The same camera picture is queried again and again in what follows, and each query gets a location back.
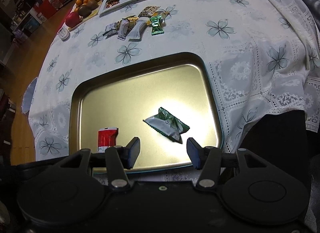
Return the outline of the white black text packet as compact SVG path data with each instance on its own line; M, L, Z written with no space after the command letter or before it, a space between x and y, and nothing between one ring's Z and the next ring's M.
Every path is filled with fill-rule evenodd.
M105 27L105 31L103 33L103 37L108 38L118 33L118 22L114 22L112 24L108 24Z

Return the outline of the green candy packet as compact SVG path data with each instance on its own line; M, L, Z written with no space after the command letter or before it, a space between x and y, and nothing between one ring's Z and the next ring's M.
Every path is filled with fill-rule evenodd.
M162 21L163 21L163 17L160 14L156 16L152 16L150 18L151 27L152 27L151 35L164 34Z

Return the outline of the red white snack packet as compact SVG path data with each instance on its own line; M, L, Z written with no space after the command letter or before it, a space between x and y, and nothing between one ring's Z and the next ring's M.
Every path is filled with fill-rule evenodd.
M118 128L107 127L98 131L98 152L103 153L107 148L116 145Z

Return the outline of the green white snack packet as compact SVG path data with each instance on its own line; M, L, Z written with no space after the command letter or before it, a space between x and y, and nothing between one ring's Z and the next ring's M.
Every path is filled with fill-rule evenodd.
M158 109L156 115L143 121L164 137L177 143L182 143L181 135L190 129L187 124L162 107Z

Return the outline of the gold metal tray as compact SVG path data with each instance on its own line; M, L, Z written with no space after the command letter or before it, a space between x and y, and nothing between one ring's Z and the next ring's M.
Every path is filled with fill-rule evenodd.
M188 125L181 142L152 129L145 120L159 108ZM187 139L222 147L224 136L202 58L191 52L166 55L105 73L80 83L72 96L69 153L98 151L98 132L116 127L116 144L140 139L134 172L189 166Z

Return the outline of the blue chair seat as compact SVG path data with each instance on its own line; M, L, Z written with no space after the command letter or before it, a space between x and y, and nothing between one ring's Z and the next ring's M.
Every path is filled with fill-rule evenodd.
M22 104L21 104L21 111L23 114L27 115L30 111L31 104L33 102L36 83L37 83L38 77L35 77L30 84L27 86L23 98L22 98Z

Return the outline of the grey white long packet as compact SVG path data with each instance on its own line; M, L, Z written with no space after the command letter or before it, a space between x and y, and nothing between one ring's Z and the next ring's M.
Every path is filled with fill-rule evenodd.
M147 27L147 22L143 20L138 20L133 29L127 35L129 40L139 41L141 39L141 33Z

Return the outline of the white floral tablecloth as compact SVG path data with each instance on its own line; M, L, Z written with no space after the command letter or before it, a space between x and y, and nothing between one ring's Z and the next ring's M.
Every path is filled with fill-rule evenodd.
M103 37L108 24L159 6L164 34ZM35 159L69 153L76 87L166 55L202 58L224 136L222 151L247 148L303 183L318 146L319 28L303 0L144 0L95 16L50 45L28 115Z

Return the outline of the yellow green snack packet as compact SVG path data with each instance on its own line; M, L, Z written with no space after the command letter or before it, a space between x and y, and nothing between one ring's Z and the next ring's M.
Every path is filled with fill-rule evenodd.
M145 22L147 26L151 25L151 20L148 17L138 17L135 15L132 15L132 16L123 18L123 20L127 20L129 22L129 28L133 28L139 21Z

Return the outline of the red apple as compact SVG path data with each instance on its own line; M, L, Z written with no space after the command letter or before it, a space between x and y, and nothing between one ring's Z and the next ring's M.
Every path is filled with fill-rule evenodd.
M80 23L80 16L78 15L77 12L71 12L65 18L65 24L70 28L74 28L79 23Z

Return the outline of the yellow fruit tray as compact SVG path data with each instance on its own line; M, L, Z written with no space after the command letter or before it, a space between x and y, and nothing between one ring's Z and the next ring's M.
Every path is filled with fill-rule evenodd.
M71 12L65 18L69 31L76 29L87 20L96 16L103 0L76 0Z

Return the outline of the brown heart pattern packet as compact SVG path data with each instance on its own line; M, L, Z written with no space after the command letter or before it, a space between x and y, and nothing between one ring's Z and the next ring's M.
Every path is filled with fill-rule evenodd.
M138 17L151 18L159 9L159 6L147 6L139 13Z

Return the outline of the brown kiwi front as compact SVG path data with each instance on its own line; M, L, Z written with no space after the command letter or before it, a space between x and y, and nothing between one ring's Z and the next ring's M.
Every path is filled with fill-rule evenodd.
M77 10L78 15L83 18L87 18L91 12L92 11L86 5L81 5Z

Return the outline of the white rectangular plate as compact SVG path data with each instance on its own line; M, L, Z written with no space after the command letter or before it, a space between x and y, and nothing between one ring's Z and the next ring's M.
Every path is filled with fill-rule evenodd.
M103 15L106 15L107 13L109 12L112 12L112 11L115 11L115 10L118 10L118 9L122 9L124 8L125 6L127 5L132 5L132 4L135 4L137 2L140 2L140 1L143 1L143 0L120 0L120 3L112 6L112 7L109 7L109 8L106 8L106 0L103 0L103 3L102 5L100 6L100 9L99 9L99 12L98 12L98 15L99 16L103 16Z

